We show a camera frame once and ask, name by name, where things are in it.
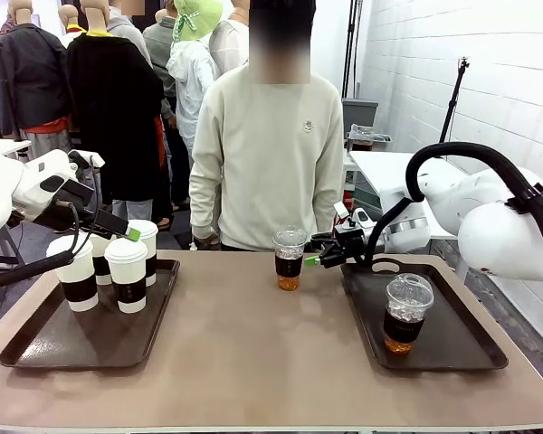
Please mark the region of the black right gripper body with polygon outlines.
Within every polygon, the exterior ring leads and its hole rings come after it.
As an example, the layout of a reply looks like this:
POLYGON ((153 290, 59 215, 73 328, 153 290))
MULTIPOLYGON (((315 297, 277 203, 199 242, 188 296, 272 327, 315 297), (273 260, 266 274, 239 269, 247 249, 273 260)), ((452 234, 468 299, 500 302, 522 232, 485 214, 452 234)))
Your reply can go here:
POLYGON ((336 267, 353 259, 357 264, 366 264, 366 236, 364 229, 355 224, 340 224, 334 230, 335 244, 329 255, 329 265, 336 267))

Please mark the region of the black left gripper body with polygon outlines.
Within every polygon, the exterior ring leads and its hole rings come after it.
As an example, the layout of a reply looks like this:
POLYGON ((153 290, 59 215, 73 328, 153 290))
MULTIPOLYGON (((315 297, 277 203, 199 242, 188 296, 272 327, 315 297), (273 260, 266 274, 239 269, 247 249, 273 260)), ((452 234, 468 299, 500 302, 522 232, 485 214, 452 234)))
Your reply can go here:
POLYGON ((90 208, 94 195, 92 187, 69 179, 33 223, 54 231, 67 231, 76 227, 89 229, 95 220, 95 212, 90 208))

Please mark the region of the person's right hand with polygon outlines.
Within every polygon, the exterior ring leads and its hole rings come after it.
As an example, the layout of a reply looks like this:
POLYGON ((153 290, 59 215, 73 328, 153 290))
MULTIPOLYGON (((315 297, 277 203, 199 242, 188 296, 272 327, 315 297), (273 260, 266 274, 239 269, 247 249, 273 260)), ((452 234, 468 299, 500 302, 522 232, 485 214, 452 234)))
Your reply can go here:
POLYGON ((220 250, 219 234, 211 227, 194 227, 192 229, 193 243, 198 250, 220 250))

